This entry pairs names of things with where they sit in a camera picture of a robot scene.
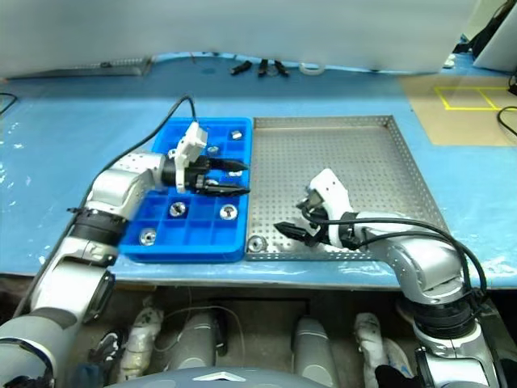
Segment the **metal bolt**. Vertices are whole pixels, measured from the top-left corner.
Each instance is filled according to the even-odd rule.
[[[242,139],[241,131],[232,131],[232,139],[241,140]]]

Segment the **metal nut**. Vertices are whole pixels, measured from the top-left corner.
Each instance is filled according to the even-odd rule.
[[[237,208],[233,205],[223,205],[219,211],[219,215],[223,220],[231,221],[237,218]]]
[[[241,131],[232,131],[232,139],[234,139],[234,140],[242,139]]]
[[[248,252],[258,253],[267,249],[267,241],[262,236],[253,235],[248,239]]]
[[[207,148],[207,154],[210,156],[216,156],[219,154],[219,147],[217,145],[211,145]]]
[[[176,149],[175,148],[167,151],[167,157],[169,159],[174,159],[175,155],[176,155]]]
[[[174,202],[169,207],[169,214],[171,217],[174,217],[174,218],[181,217],[186,212],[187,212],[187,206],[185,205],[184,202]]]
[[[153,228],[145,228],[140,232],[140,244],[141,245],[154,245],[156,241],[156,230]]]

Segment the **cardboard sheet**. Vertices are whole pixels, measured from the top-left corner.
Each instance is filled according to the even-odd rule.
[[[399,77],[420,123],[438,146],[515,146],[496,121],[501,108],[517,106],[504,77],[420,75]],[[517,128],[517,112],[504,120]]]

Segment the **white panel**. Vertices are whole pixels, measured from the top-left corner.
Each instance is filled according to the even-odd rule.
[[[477,0],[0,0],[0,75],[179,51],[437,71]]]
[[[492,70],[517,70],[517,6],[510,11],[474,65]]]

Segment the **yellow tape marking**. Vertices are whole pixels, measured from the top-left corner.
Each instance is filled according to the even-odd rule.
[[[505,86],[435,86],[435,93],[438,95],[439,99],[441,99],[446,111],[495,112],[500,111],[501,108],[498,107],[484,91],[505,91],[506,89],[507,88]],[[489,107],[452,107],[443,95],[442,91],[477,91],[486,103],[489,104]]]

